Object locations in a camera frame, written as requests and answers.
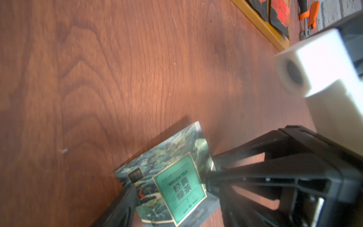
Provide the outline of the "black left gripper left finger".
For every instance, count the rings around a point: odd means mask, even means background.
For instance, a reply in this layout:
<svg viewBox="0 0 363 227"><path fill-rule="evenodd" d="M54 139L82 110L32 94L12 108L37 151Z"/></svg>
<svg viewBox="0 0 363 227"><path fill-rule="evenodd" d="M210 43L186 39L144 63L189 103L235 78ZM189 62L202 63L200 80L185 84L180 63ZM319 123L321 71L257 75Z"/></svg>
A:
<svg viewBox="0 0 363 227"><path fill-rule="evenodd" d="M137 189L131 185L110 204L91 227L131 227L137 203Z"/></svg>

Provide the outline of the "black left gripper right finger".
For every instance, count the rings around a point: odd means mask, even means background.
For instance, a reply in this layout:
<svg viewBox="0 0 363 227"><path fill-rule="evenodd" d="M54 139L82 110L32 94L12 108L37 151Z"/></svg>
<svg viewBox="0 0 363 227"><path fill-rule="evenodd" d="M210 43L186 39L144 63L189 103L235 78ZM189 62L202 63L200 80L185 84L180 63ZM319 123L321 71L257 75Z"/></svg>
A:
<svg viewBox="0 0 363 227"><path fill-rule="evenodd" d="M231 186L219 187L220 207L225 227L280 227L270 209L239 195Z"/></svg>

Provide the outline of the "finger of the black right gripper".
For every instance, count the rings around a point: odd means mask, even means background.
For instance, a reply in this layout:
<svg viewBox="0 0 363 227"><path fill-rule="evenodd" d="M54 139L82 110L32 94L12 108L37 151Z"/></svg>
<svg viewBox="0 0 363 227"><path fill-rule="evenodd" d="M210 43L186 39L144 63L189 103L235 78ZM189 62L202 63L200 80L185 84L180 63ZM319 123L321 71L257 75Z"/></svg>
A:
<svg viewBox="0 0 363 227"><path fill-rule="evenodd" d="M241 187L292 187L320 197L335 197L343 179L341 173L323 159L271 159L207 175L206 187L213 194L224 183Z"/></svg>
<svg viewBox="0 0 363 227"><path fill-rule="evenodd" d="M212 160L216 170L222 170L226 169L228 165L261 153L265 153L270 159L275 159L286 153L287 144L288 135L281 130L274 130L241 146L213 156Z"/></svg>

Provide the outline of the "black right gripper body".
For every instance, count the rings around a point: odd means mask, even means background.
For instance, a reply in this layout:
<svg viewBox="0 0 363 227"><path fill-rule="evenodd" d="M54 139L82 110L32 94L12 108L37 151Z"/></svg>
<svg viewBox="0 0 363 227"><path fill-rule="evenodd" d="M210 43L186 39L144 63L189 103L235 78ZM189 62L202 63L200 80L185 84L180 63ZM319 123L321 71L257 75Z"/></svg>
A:
<svg viewBox="0 0 363 227"><path fill-rule="evenodd" d="M288 136L283 177L296 189L292 216L304 227L344 227L353 222L363 195L363 159L300 126Z"/></svg>

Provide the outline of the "green tea bag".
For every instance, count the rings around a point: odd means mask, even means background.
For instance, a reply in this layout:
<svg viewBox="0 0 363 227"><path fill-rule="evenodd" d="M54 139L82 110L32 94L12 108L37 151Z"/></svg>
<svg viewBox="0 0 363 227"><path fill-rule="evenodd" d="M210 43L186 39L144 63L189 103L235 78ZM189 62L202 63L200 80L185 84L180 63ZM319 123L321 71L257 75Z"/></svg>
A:
<svg viewBox="0 0 363 227"><path fill-rule="evenodd" d="M146 227L199 227L220 206L206 189L215 170L199 122L115 170L136 188L136 212Z"/></svg>

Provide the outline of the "red tea bag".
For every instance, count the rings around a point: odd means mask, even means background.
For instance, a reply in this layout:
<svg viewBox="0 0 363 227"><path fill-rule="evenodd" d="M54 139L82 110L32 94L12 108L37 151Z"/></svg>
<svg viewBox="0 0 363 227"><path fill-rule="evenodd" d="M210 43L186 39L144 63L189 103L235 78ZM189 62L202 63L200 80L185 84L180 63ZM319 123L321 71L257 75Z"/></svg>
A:
<svg viewBox="0 0 363 227"><path fill-rule="evenodd" d="M247 2L265 22L268 22L268 0L247 0Z"/></svg>
<svg viewBox="0 0 363 227"><path fill-rule="evenodd" d="M271 0L269 22L284 37L289 38L289 1Z"/></svg>

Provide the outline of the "red tea bag front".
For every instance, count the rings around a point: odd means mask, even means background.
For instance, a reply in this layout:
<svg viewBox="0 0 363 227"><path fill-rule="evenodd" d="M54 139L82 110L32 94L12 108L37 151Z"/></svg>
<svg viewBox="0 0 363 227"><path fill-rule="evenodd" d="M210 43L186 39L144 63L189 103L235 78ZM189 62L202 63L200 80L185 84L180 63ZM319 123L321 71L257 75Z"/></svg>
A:
<svg viewBox="0 0 363 227"><path fill-rule="evenodd" d="M265 22L268 22L268 0L247 0L247 2Z"/></svg>

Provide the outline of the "yellow wooden two-tier shelf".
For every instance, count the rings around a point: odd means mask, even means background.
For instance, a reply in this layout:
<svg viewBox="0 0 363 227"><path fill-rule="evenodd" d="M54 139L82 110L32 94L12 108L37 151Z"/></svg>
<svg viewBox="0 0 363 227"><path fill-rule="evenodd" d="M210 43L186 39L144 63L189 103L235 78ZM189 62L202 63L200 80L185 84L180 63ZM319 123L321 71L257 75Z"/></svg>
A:
<svg viewBox="0 0 363 227"><path fill-rule="evenodd" d="M232 2L279 52L290 47L290 40L287 37L283 37L270 23L264 21L247 1L232 0Z"/></svg>

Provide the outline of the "orange handled groove pliers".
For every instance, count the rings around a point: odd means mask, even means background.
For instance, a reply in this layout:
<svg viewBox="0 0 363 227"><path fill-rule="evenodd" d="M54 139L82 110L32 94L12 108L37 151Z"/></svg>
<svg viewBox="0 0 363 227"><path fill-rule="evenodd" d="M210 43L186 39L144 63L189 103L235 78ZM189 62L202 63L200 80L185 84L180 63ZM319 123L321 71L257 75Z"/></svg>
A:
<svg viewBox="0 0 363 227"><path fill-rule="evenodd" d="M310 8L308 0L299 0L298 4L300 8L299 19L304 22L303 31L300 33L300 40L302 41L309 38L317 26L316 20L320 10L320 1L313 1Z"/></svg>

